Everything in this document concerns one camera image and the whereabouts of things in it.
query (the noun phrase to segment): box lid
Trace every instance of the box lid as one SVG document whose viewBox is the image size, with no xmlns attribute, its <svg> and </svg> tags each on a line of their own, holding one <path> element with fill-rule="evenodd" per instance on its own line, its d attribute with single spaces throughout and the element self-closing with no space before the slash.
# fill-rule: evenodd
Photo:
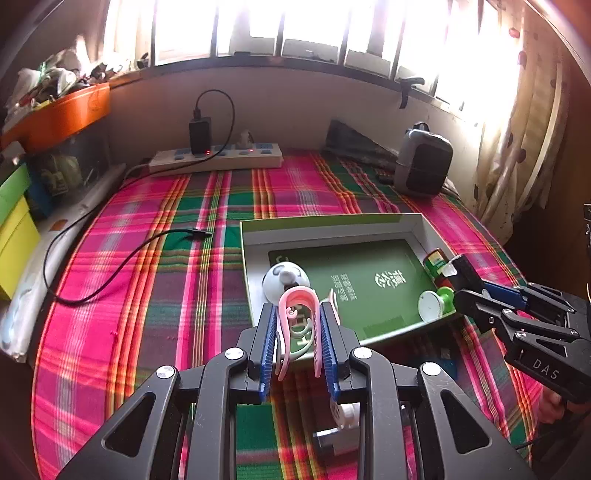
<svg viewBox="0 0 591 480">
<path fill-rule="evenodd" d="M 0 225 L 2 225 L 12 209 L 19 202 L 22 194 L 29 188 L 30 184 L 29 172 L 27 166 L 24 164 L 18 167 L 0 184 Z"/>
</svg>

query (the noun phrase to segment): plaid bedspread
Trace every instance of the plaid bedspread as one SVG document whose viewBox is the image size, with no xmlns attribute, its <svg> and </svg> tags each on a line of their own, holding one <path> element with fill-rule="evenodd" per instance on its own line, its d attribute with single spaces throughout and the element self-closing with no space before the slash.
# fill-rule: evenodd
<svg viewBox="0 0 591 480">
<path fill-rule="evenodd" d="M 370 167 L 292 151 L 279 169 L 146 179 L 116 194 L 72 255 L 59 287 L 62 296 L 91 292 L 129 251 L 165 229 L 196 226 L 213 236 L 202 243 L 181 233 L 161 237 L 98 300 L 76 308 L 52 305 L 37 357 L 31 414 L 41 479 L 54 479 L 158 366 L 201 365 L 235 345 L 250 326 L 241 220 L 420 212 L 484 278 L 523 282 L 460 202 L 443 195 L 410 199 L 375 177 Z M 502 434 L 512 443 L 531 439 L 540 386 L 507 366 L 491 333 L 480 335 L 470 321 L 460 320 L 397 345 L 389 357 L 421 361 L 440 357 L 442 348 L 456 360 L 459 385 Z M 324 379 L 298 372 L 273 384 L 268 404 L 240 407 L 238 478 L 356 478 L 355 454 L 325 458 L 314 449 L 312 433 L 330 427 L 327 399 Z"/>
</svg>

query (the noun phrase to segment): power adapter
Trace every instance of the power adapter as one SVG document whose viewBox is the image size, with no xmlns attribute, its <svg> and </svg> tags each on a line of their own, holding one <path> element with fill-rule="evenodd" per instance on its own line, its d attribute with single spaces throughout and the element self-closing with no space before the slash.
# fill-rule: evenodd
<svg viewBox="0 0 591 480">
<path fill-rule="evenodd" d="M 189 122 L 189 142 L 193 155 L 209 154 L 212 149 L 212 119 L 201 117 L 199 108 L 195 108 L 193 120 Z"/>
</svg>

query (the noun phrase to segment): orange shelf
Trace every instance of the orange shelf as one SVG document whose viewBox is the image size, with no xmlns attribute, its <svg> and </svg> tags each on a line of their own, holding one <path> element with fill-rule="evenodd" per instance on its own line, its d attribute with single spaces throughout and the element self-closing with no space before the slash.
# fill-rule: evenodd
<svg viewBox="0 0 591 480">
<path fill-rule="evenodd" d="M 0 138 L 5 148 L 19 141 L 27 153 L 55 147 L 111 111 L 108 83 L 66 95 L 51 105 L 30 113 Z"/>
</svg>

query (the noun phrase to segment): window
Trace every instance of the window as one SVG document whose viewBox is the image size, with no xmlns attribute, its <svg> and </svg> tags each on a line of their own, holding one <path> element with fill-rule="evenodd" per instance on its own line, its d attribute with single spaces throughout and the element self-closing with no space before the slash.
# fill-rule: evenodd
<svg viewBox="0 0 591 480">
<path fill-rule="evenodd" d="M 215 2 L 158 1 L 155 64 L 209 57 L 216 14 Z"/>
<path fill-rule="evenodd" d="M 146 52 L 150 65 L 281 55 L 417 76 L 417 89 L 469 111 L 487 58 L 503 55 L 496 8 L 485 2 L 480 32 L 477 18 L 478 0 L 111 0 L 104 45 L 132 65 Z"/>
</svg>

